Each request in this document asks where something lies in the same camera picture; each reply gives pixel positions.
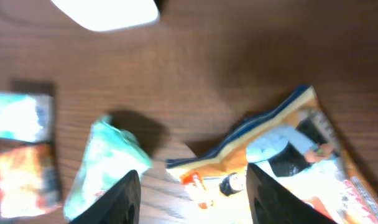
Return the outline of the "teal tissue packet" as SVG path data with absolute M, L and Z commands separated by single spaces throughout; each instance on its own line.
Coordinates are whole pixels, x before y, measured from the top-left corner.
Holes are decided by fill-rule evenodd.
M 0 92 L 0 138 L 43 142 L 52 137 L 53 98 L 49 95 Z

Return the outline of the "orange tissue packet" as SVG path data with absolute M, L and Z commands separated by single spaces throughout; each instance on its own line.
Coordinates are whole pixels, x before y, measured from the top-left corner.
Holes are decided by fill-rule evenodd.
M 45 215 L 61 206 L 51 147 L 22 146 L 0 152 L 0 217 Z

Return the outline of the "yellow snack chip bag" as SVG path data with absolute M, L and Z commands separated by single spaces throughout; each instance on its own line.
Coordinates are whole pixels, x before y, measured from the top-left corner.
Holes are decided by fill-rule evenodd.
M 336 223 L 378 223 L 378 196 L 336 137 L 310 85 L 246 119 L 201 157 L 169 159 L 198 223 L 250 223 L 246 172 L 255 164 Z

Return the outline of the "light green pouch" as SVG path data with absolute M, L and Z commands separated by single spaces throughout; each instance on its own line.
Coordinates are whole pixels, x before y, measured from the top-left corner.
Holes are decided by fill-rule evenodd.
M 112 116 L 105 115 L 91 125 L 81 166 L 63 206 L 68 221 L 90 208 L 129 171 L 141 176 L 152 167 L 135 135 L 111 121 Z

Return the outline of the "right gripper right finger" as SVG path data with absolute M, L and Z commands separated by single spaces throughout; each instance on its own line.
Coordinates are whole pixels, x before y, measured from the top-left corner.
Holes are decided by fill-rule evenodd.
M 334 222 L 302 202 L 255 164 L 247 166 L 246 189 L 253 224 Z

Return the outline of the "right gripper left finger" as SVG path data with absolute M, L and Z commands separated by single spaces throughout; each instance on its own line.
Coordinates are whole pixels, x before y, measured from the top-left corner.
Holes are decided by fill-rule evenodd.
M 69 224 L 138 224 L 140 205 L 139 175 L 136 170 L 130 170 Z

